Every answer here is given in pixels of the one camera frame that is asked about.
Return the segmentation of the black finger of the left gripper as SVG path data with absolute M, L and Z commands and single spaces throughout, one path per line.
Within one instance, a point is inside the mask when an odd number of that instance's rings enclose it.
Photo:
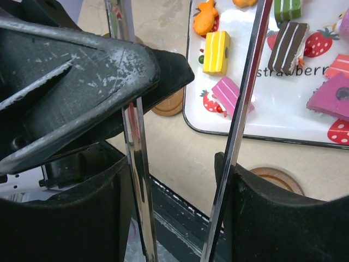
M 186 58 L 84 32 L 56 1 L 1 1 L 1 173 L 43 165 L 123 130 L 194 80 Z

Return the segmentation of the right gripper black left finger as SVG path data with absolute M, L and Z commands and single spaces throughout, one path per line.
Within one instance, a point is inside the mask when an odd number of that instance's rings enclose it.
M 123 261 L 133 197 L 128 161 L 45 201 L 1 200 L 1 261 Z

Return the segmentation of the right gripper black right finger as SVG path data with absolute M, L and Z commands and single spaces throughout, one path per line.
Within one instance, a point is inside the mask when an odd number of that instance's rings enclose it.
M 238 165 L 224 231 L 229 261 L 348 261 L 348 197 L 322 201 Z

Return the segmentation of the metal serving tongs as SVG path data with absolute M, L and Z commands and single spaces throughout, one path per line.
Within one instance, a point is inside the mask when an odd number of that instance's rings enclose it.
M 239 97 L 226 143 L 221 181 L 215 191 L 201 261 L 213 261 L 266 37 L 272 1 L 259 1 L 250 35 Z M 142 99 L 122 108 L 124 138 L 133 183 L 141 244 L 146 261 L 158 261 Z

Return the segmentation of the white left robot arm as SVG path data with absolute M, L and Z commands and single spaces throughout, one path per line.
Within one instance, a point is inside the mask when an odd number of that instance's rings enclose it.
M 106 1 L 110 36 L 56 1 L 1 1 L 1 196 L 50 182 L 40 166 L 124 133 L 148 175 L 143 114 L 192 82 L 186 58 L 135 41 L 130 1 Z

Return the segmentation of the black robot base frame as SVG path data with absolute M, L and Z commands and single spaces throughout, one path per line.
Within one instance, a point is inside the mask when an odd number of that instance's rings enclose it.
M 155 177 L 151 180 L 158 261 L 200 261 L 209 218 Z M 134 213 L 124 261 L 146 261 L 137 222 Z M 221 230 L 214 261 L 228 259 Z

